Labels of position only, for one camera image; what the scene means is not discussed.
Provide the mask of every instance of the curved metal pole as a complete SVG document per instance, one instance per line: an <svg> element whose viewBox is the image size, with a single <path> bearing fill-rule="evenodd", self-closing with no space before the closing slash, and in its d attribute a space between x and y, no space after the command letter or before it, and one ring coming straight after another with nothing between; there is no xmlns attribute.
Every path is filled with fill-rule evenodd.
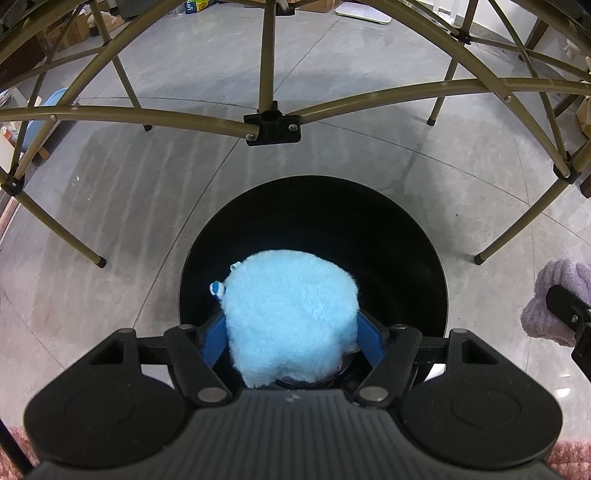
<svg viewBox="0 0 591 480"><path fill-rule="evenodd" d="M161 17L178 6L178 0L161 0L143 14L134 19L113 40L111 40L94 59L80 72L68 87L64 95L57 102L58 106L71 105L82 90L92 81L105 66L115 58L127 45L134 41L141 33L150 28ZM54 121L45 122L22 156L21 163L15 173L15 178L21 179L25 169L37 153L47 135L51 132Z"/></svg>
<svg viewBox="0 0 591 480"><path fill-rule="evenodd" d="M488 40L487 38L479 38L479 37L471 37L470 40L472 43L481 43L483 45L489 45L491 47L503 48L505 50L519 51L519 48L517 48L516 45L511 45L510 43L504 43L504 42L496 41L496 40ZM572 73L576 77L579 77L580 79L591 83L591 74L588 74L587 72L585 72L581 69L578 69L577 67L571 65L570 63L566 63L565 61L555 59L554 57L549 57L548 55L544 55L543 53L540 53L540 52L537 52L534 50L529 50L528 48L526 48L525 51L527 52L527 54L530 56L531 59L543 61L544 63L547 63L548 65L552 65L560 70L564 70L565 72Z"/></svg>
<svg viewBox="0 0 591 480"><path fill-rule="evenodd" d="M14 26L0 41L0 64L37 32L74 10L80 0L48 1L33 10L31 15Z"/></svg>
<svg viewBox="0 0 591 480"><path fill-rule="evenodd" d="M514 92L551 92L574 93L575 95L591 95L591 85L569 80L532 79L525 77L500 78L507 88ZM478 79L449 80L442 82L420 83L402 87L378 90L377 92L361 93L350 97L320 103L290 112L299 115L302 124L324 120L332 116L357 112L377 106L423 100L426 98L471 93L487 93L490 90Z"/></svg>
<svg viewBox="0 0 591 480"><path fill-rule="evenodd" d="M94 120L99 122L119 122L144 124L162 127L184 128L230 137L245 138L249 134L258 135L256 125L197 115L196 113L170 112L150 108L126 106L36 106L33 108L8 108L0 110L0 122L24 120L76 121Z"/></svg>
<svg viewBox="0 0 591 480"><path fill-rule="evenodd" d="M538 75L538 72L536 71L536 69L534 68L534 66L531 63L530 56L525 51L525 46L521 42L519 35L517 34L516 30L513 28L513 25L511 24L511 22L509 22L509 19L507 18L507 16L505 15L505 13L501 9L501 7L499 7L499 4L496 3L495 0L488 0L488 1L490 3L491 7L496 12L496 14L498 15L498 17L501 19L501 22L503 22L503 25L505 26L505 28L509 32L509 35L513 39L513 42L515 42L515 45L517 46L517 48L519 48L519 53L521 53L523 61L527 65L527 69L530 71L530 75L533 78L540 78L540 75ZM554 135L554 142L556 143L556 148L558 149L558 153L560 153L562 158L566 160L567 156L566 156L566 150L564 148L564 140L562 140L562 134L560 133L560 128L558 128L558 124L556 123L556 116L554 115L554 109L552 108L552 105L550 105L550 100L548 99L548 95L545 92L540 92L540 99L542 100L542 105L544 106L544 110L546 112L546 117L548 118L548 123L550 124L552 134Z"/></svg>
<svg viewBox="0 0 591 480"><path fill-rule="evenodd" d="M377 8L383 13L395 18L400 23L414 30L426 38L448 55L456 59L471 74L484 83L489 90L500 98L507 107L519 118L525 127L532 133L548 153L558 170L565 178L570 176L570 170L563 158L556 150L554 144L548 138L542 127L535 121L527 108L519 101L513 92L507 88L492 71L478 60L468 49L460 45L453 37L433 25L429 20L416 13L411 8L398 0L366 0L365 3Z"/></svg>
<svg viewBox="0 0 591 480"><path fill-rule="evenodd" d="M524 77L501 78L503 84L516 92L553 92L591 95L591 85L568 80L532 79ZM453 96L471 93L486 93L488 88L477 79L431 82L406 85L377 92L363 93L332 102L321 103L290 113L300 115L301 123L307 124L331 116L356 112L376 106L392 105L411 100L434 98L440 95ZM171 112L149 108L121 106L38 106L33 108L9 108L0 110L0 122L25 120L52 121L105 121L143 124L149 121L162 127L182 128L245 138L258 135L259 127L234 120L226 120L195 113Z"/></svg>

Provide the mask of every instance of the gray tile floor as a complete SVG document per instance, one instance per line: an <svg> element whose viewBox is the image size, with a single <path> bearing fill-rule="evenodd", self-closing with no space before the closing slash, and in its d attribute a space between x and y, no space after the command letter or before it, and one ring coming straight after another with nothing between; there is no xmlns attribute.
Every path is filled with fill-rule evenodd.
<svg viewBox="0 0 591 480"><path fill-rule="evenodd" d="M241 119L257 99L261 11L216 5L166 17L121 54L142 104ZM344 95L443 78L449 59L405 27L334 13L277 20L276 98L284 111ZM91 39L63 54L98 44ZM515 56L469 47L498 75L525 76ZM88 62L52 71L45 98ZM468 73L459 69L459 77ZM26 82L23 92L31 89ZM129 105L112 67L83 103ZM543 122L537 94L519 96ZM493 95L446 100L436 126L424 100L306 125L294 145L168 128L61 125L27 189L104 255L90 264L19 209L0 245L0 415L19 424L30 397L113 330L160 334L177 323L184 259L203 225L257 184L288 175L355 180L405 208L433 241L450 299L449 328L467 327L554 392L563 437L588 439L591 385L570 352L531 340L519 314L550 259L591 262L591 213L576 188L483 266L470 262L552 183L548 156ZM567 147L582 137L560 117Z"/></svg>

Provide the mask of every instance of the metal rod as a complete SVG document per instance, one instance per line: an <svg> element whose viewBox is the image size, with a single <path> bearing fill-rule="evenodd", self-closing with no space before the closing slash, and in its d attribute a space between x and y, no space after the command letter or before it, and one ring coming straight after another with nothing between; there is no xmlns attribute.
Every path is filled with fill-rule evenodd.
<svg viewBox="0 0 591 480"><path fill-rule="evenodd" d="M504 247L512 238L527 227L534 219L541 214L547 207L556 200L566 187L568 182L556 180L552 186L535 202L519 219L511 225L499 238L486 247L482 252L474 257L474 262L481 265L492 254L496 253L501 247Z"/></svg>
<svg viewBox="0 0 591 480"><path fill-rule="evenodd" d="M479 37L471 37L470 40L472 41L472 43L481 43L483 45L489 45L491 47L504 48L505 50L519 51L519 48L517 48L516 45L511 45L510 43L504 43L496 40L487 40L486 38ZM548 55L544 55L543 53L539 53L534 50L528 50L526 48L525 51L531 59L543 61L548 65L553 65L554 67L559 68L560 70L572 73L580 79L586 80L587 82L591 83L591 74L588 74L584 70L578 69L577 67L574 67L571 64L566 63L565 61L557 60L553 57L549 57Z"/></svg>
<svg viewBox="0 0 591 480"><path fill-rule="evenodd" d="M261 78L259 83L259 112L273 108L273 81L275 76L275 0L265 0L262 21Z"/></svg>
<svg viewBox="0 0 591 480"><path fill-rule="evenodd" d="M468 8L466 10L466 15L464 16L464 21L462 22L462 30L464 32L469 33L470 28L472 26L472 21L474 20L474 15L476 14L476 7L478 6L478 0L470 0L468 2ZM456 74L457 69L457 60L452 57L449 67L447 68L447 72L445 74L446 80L453 80L453 76ZM435 100L435 105L433 106L433 110L431 111L431 115L429 115L429 119L427 120L427 125L435 125L437 121L437 116L441 111L441 107L443 106L443 101L445 97L438 97Z"/></svg>
<svg viewBox="0 0 591 480"><path fill-rule="evenodd" d="M507 18L507 16L505 15L503 10L501 9L501 7L499 7L499 4L497 4L495 0L488 0L488 1L491 4L491 7L493 8L493 10L496 12L497 16L501 19L501 22L503 23L503 25L505 26L507 31L509 32L509 35L513 39L513 42L515 43L515 45L519 49L519 52L521 53L523 61L527 65L527 69L530 71L530 75L533 78L540 78L540 75L538 75L538 72L534 68L534 66L530 60L530 56L527 54L527 52L525 50L525 46L521 42L519 35L517 34L515 28L513 28L513 25L511 24L511 22L509 21L509 19ZM550 124L552 134L554 135L554 142L556 143L556 148L558 150L558 153L560 153L562 158L566 160L567 156L566 156L566 149L564 148L564 141L562 139L562 134L560 133L560 128L558 127L558 123L556 123L556 116L554 115L554 110L552 108L552 105L550 104L550 100L548 99L548 95L545 92L540 92L540 98L542 100L542 105L544 106L544 110L546 112L546 117L548 118L548 123Z"/></svg>
<svg viewBox="0 0 591 480"><path fill-rule="evenodd" d="M453 80L453 76L456 74L457 69L457 60L451 59L449 63L449 67L447 68L447 72L445 74L445 81ZM435 100L435 105L433 105L433 110L431 111L431 115L429 115L429 119L427 123L431 126L435 125L435 121L437 120L437 116L441 111L441 107L443 106L443 101L445 97L437 97Z"/></svg>
<svg viewBox="0 0 591 480"><path fill-rule="evenodd" d="M25 455L25 452L18 446L17 441L14 439L10 431L4 425L4 422L0 419L0 449L6 453L8 459L12 464L18 468L21 474L26 475L33 471L33 465L31 461Z"/></svg>
<svg viewBox="0 0 591 480"><path fill-rule="evenodd" d="M530 35L525 41L525 48L533 50L546 33L546 30L548 30L548 24L538 18L535 21L534 28L532 28Z"/></svg>
<svg viewBox="0 0 591 480"><path fill-rule="evenodd" d="M126 28L124 28L113 40L111 40L104 49L90 61L90 63L80 72L68 87L64 95L57 102L58 106L71 105L75 98L84 90L94 77L118 55L127 45L134 41L142 32L156 23L161 17L165 16L173 8L178 6L178 0L161 0L146 10L143 14L136 17ZM47 135L51 132L55 121L45 122L37 135L31 142L31 145L22 156L20 165L15 173L15 178L20 179L35 156L35 153L41 148Z"/></svg>
<svg viewBox="0 0 591 480"><path fill-rule="evenodd" d="M519 118L538 143L540 143L542 148L546 150L560 173L568 178L570 175L569 168L542 127L535 121L523 103L515 97L513 92L468 49L464 48L463 45L446 34L441 28L433 25L431 21L416 13L402 2L397 0L366 0L365 3L395 18L400 23L435 44L449 56L455 58L466 70L484 83Z"/></svg>
<svg viewBox="0 0 591 480"><path fill-rule="evenodd" d="M36 33L74 10L81 0L44 2L33 12L12 27L0 41L0 64Z"/></svg>
<svg viewBox="0 0 591 480"><path fill-rule="evenodd" d="M170 112L149 108L124 106L37 106L35 108L9 108L0 110L0 121L51 120L78 121L94 120L129 124L158 125L161 127L184 128L230 137L245 138L249 134L258 135L256 125L226 120L195 113Z"/></svg>
<svg viewBox="0 0 591 480"><path fill-rule="evenodd" d="M514 92L552 92L575 93L577 95L591 95L591 85L568 80L530 79L524 77L501 78L507 88ZM471 93L486 93L489 89L476 79L449 80L442 82L420 83L402 87L379 90L377 92L362 93L350 97L333 100L309 106L290 115L299 115L302 124L309 124L344 113L357 112L376 106L392 105L394 103L423 100L436 96L466 95Z"/></svg>
<svg viewBox="0 0 591 480"><path fill-rule="evenodd" d="M111 35L109 34L109 30L107 29L107 25L105 24L105 19L103 18L103 15L100 12L96 0L92 0L92 2L90 2L89 5L90 11L92 12L92 16L95 19L96 28L98 28L100 37L103 39L103 43L106 45L111 41ZM119 76L119 79L123 84L123 88L127 92L129 100L131 100L131 104L136 108L142 108L138 100L138 97L134 92L134 88L131 86L131 82L129 81L129 78L125 73L125 69L123 68L123 64L121 63L119 56L116 55L115 57L113 57L112 62L113 66L115 67L115 71L117 72L117 75Z"/></svg>
<svg viewBox="0 0 591 480"><path fill-rule="evenodd" d="M564 97L556 107L554 107L554 116L561 115L569 106L571 106L580 95L571 93Z"/></svg>
<svg viewBox="0 0 591 480"><path fill-rule="evenodd" d="M105 266L105 259L95 251L88 248L68 230L66 230L57 220L55 220L49 213L43 210L35 200L33 200L26 192L21 192L15 195L14 198L24 208L26 208L33 216L41 221L46 227L59 236L62 240L66 241L71 247L78 250L82 255L88 258L94 264L101 268Z"/></svg>
<svg viewBox="0 0 591 480"><path fill-rule="evenodd" d="M18 85L19 83L24 82L25 80L27 80L31 77L39 75L40 73L43 73L43 72L48 72L51 69L54 69L56 67L60 67L62 65L65 65L66 63L70 63L71 61L83 59L84 57L89 57L90 55L95 55L98 52L100 52L102 49L103 49L103 47L91 48L90 50L85 50L85 51L81 51L78 53L74 53L72 55L68 55L67 57L63 57L63 58L54 60L52 62L45 62L43 65L41 65L37 68L29 70L28 72L25 72L22 75L19 75L17 77L13 77L12 79L8 80L7 82L1 83L0 90L1 91L7 90L10 87L14 87L15 85Z"/></svg>
<svg viewBox="0 0 591 480"><path fill-rule="evenodd" d="M78 7L76 7L76 9L72 12L72 14L70 15L70 18L68 18L68 21L66 22L65 26L61 29L61 32L60 32L59 36L57 37L56 42L54 43L51 50L47 54L46 62L51 62L53 60L53 57L56 56L57 50L60 47L61 42L64 40L64 37L68 33L68 30L70 29L70 27L74 23L74 20L76 19L76 17L80 14L80 11L82 10L83 7L84 7L84 4L78 5ZM35 82L35 86L33 87L33 91L31 92L31 96L29 97L29 101L27 103L27 106L29 108L35 106L35 102L37 101L37 96L39 95L39 92L41 91L41 87L43 85L43 81L45 81L46 75L47 75L47 72L42 72L39 75L39 77L37 77L37 81ZM12 170L12 167L18 162L18 159L21 157L22 143L25 141L25 135L27 134L28 125L29 125L29 122L24 121L21 123L21 127L18 130L17 141L14 144L14 150L12 152L11 170Z"/></svg>
<svg viewBox="0 0 591 480"><path fill-rule="evenodd" d="M574 156L573 168L575 172L580 173L591 161L591 140L580 148ZM492 254L496 253L501 247L507 244L526 226L528 226L539 214L541 214L547 207L556 200L566 187L568 182L558 179L546 192L525 212L513 225L511 225L499 238L497 238L490 246L486 247L481 253L474 257L474 262L480 265Z"/></svg>

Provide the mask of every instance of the floor tile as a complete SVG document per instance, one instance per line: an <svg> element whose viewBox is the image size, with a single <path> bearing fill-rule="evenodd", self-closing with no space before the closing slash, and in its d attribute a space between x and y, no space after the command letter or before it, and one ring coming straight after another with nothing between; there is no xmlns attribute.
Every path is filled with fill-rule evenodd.
<svg viewBox="0 0 591 480"><path fill-rule="evenodd" d="M182 266L207 220L238 194L298 174L351 179L399 203L425 229L441 257L450 294L449 326L471 328L525 367L528 338L518 314L533 283L531 235L519 237L482 267L470 261L508 226L512 216L524 211L525 204L423 155L323 124L305 126L297 145L249 148L238 143L164 263L139 316L138 332L159 335L177 324ZM509 292L506 275L520 279Z"/></svg>
<svg viewBox="0 0 591 480"><path fill-rule="evenodd" d="M292 110L373 90L443 80L449 64L446 54L399 24L381 27L352 29L349 23L336 24L278 89L281 105ZM512 71L497 53L478 46L471 50L495 73ZM472 76L458 69L457 78L466 77ZM437 123L429 127L426 120L433 104L432 99L420 100L325 121L412 148L527 200L505 105L491 93L447 98Z"/></svg>
<svg viewBox="0 0 591 480"><path fill-rule="evenodd" d="M222 105L146 102L179 110L187 104L193 112L228 116ZM63 365L113 330L133 325L174 238L236 142L100 122L79 122L66 138L27 191L107 258L106 268L94 266L23 209L0 252L0 285Z"/></svg>
<svg viewBox="0 0 591 480"><path fill-rule="evenodd" d="M536 272L550 260L570 258L591 264L591 245L542 215L533 223ZM563 411L564 439L589 440L591 384L571 359L572 348L550 340L531 339L527 373L554 394Z"/></svg>
<svg viewBox="0 0 591 480"><path fill-rule="evenodd" d="M0 418L22 424L29 400L63 368L31 333L0 291Z"/></svg>
<svg viewBox="0 0 591 480"><path fill-rule="evenodd" d="M313 12L296 16L297 22L277 18L276 85L338 20ZM166 16L126 50L133 55L129 79L140 96L256 106L261 29L258 8L214 5L197 15ZM110 82L99 96L122 94L120 83Z"/></svg>

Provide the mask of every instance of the screw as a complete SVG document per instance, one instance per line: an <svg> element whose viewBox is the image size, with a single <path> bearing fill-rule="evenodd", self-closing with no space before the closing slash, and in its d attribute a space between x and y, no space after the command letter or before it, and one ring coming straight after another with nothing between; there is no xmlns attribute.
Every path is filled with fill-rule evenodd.
<svg viewBox="0 0 591 480"><path fill-rule="evenodd" d="M206 387L199 390L197 398L205 403L218 403L226 398L228 394L219 387Z"/></svg>
<svg viewBox="0 0 591 480"><path fill-rule="evenodd" d="M384 387L363 387L359 390L359 396L366 401L382 401L388 396L388 390Z"/></svg>

